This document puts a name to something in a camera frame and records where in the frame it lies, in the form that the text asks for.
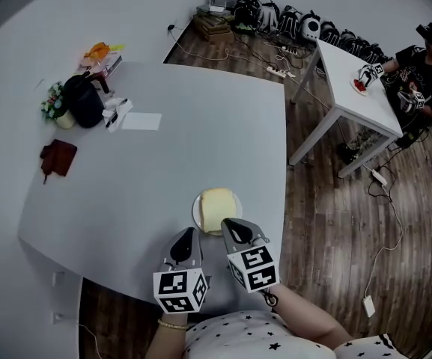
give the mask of paper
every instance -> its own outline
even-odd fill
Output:
[[[109,125],[108,130],[110,133],[113,133],[119,127],[123,122],[124,117],[126,117],[127,112],[133,108],[133,103],[130,99],[128,99],[124,104],[121,104],[124,100],[125,99],[121,98],[110,99],[104,103],[104,107],[106,108],[106,110],[103,110],[104,125],[107,125],[113,116],[118,113],[118,119]]]
[[[122,129],[158,130],[162,114],[128,113],[124,118]]]

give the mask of woman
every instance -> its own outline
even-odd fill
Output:
[[[425,48],[410,46],[383,65],[386,73],[387,99],[394,109],[403,132],[420,129],[432,120],[432,22],[417,32],[425,39]],[[406,113],[401,109],[399,92],[421,92],[425,98],[422,109]],[[340,144],[338,153],[342,161],[350,164],[357,155],[371,147],[380,138],[379,133],[363,127],[348,144]]]
[[[146,359],[401,359],[388,335],[353,339],[328,313],[278,284],[274,311],[240,311],[186,331],[187,314],[164,315]]]

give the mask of flower pot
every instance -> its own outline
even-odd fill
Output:
[[[66,113],[64,113],[62,116],[56,118],[55,121],[62,129],[72,128],[73,125],[76,123],[76,120],[74,119],[70,111],[66,111]]]

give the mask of plate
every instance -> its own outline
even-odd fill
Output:
[[[242,218],[243,216],[243,206],[239,201],[239,198],[235,195],[235,193],[232,192],[232,195],[234,197],[234,200],[236,201],[236,218]],[[219,231],[213,231],[208,233],[204,228],[202,227],[202,217],[201,217],[201,196],[202,193],[200,193],[194,200],[194,203],[192,205],[192,217],[194,218],[195,224],[198,225],[199,229],[204,231],[206,234],[209,234],[211,236],[222,236],[222,230]]]
[[[355,92],[366,97],[367,96],[367,89],[365,90],[365,92],[361,92],[359,89],[357,89],[356,85],[353,83],[353,80],[354,79],[350,79],[350,86],[355,90]]]

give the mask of small white table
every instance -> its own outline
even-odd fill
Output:
[[[159,130],[59,129],[78,147],[67,177],[34,177],[19,225],[33,248],[75,273],[156,303],[153,272],[165,243],[194,227],[205,189],[236,193],[243,218],[270,238],[279,261],[285,206],[284,85],[180,65],[122,63],[108,81],[134,112],[162,114]],[[200,233],[211,276],[202,313],[268,309],[228,270],[222,237]]]
[[[289,164],[295,165],[299,162],[339,117],[346,117],[379,132],[383,137],[356,161],[338,172],[339,177],[343,178],[374,158],[393,141],[402,137],[403,132],[387,100],[385,89],[380,80],[373,82],[368,87],[367,96],[357,93],[350,85],[350,80],[356,79],[357,71],[367,63],[321,40],[317,41],[317,48],[314,51],[307,72],[292,99],[293,103],[297,102],[304,91],[304,87],[313,76],[319,59],[322,59],[326,72],[333,107],[290,158]]]

